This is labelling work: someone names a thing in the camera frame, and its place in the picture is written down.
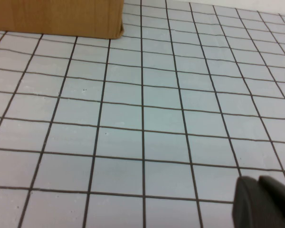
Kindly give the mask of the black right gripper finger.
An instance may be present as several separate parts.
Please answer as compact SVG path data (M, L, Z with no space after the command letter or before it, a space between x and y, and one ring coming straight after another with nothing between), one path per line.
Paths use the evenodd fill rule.
M270 176L239 177L232 218L236 228L285 228L285 185Z

